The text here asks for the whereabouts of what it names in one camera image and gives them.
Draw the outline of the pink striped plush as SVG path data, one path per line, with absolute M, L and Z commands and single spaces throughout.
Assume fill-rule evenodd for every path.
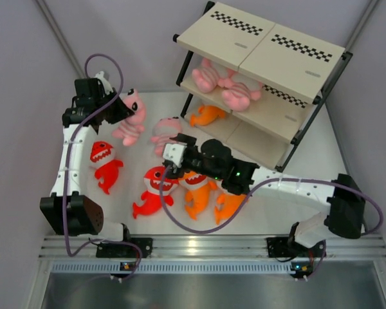
M 119 138 L 124 146 L 134 145 L 140 135 L 145 131 L 144 121 L 147 116 L 147 108 L 140 98 L 138 91 L 131 88 L 123 103 L 134 113 L 134 115 L 122 120 L 118 127 L 112 132 L 112 136 Z
M 217 86 L 224 88 L 234 73 L 230 68 L 203 58 L 200 66 L 192 70 L 192 78 L 202 93 L 210 93 Z
M 179 117 L 160 119 L 152 130 L 151 142 L 155 145 L 154 153 L 161 157 L 165 145 L 173 143 L 172 138 L 181 132 L 182 126 Z
M 232 111 L 246 110 L 252 101 L 261 98 L 264 84 L 241 73 L 234 73 L 226 82 L 221 97 Z

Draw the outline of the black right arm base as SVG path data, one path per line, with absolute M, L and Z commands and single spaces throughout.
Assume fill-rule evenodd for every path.
M 270 237 L 266 239 L 266 244 L 270 258 L 321 258 L 326 254 L 323 241 L 307 248 L 287 237 Z

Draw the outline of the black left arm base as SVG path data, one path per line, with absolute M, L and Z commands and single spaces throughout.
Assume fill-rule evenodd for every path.
M 137 246 L 142 252 L 142 258 L 147 258 L 152 253 L 153 239 L 135 237 L 130 240 L 130 243 Z M 129 245 L 120 245 L 113 243 L 101 243 L 97 245 L 97 258 L 137 258 L 140 257 L 136 248 Z

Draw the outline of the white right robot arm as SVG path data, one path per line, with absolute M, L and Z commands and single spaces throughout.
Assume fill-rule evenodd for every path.
M 312 217 L 294 223 L 289 232 L 288 250 L 296 256 L 333 236 L 362 236 L 365 198 L 348 174 L 340 173 L 334 180 L 297 178 L 240 160 L 217 139 L 197 146 L 196 138 L 184 134 L 166 143 L 161 156 L 169 168 L 167 178 L 195 172 L 220 181 L 233 195 L 272 197 L 314 209 Z

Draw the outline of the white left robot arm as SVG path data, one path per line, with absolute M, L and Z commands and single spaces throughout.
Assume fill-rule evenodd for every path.
M 128 256 L 133 242 L 123 223 L 105 218 L 101 206 L 87 192 L 91 150 L 102 122 L 115 124 L 132 112 L 105 78 L 103 71 L 92 78 L 75 80 L 76 94 L 62 115 L 63 148 L 59 170 L 40 210 L 57 235 L 94 235 L 111 241 L 118 257 Z

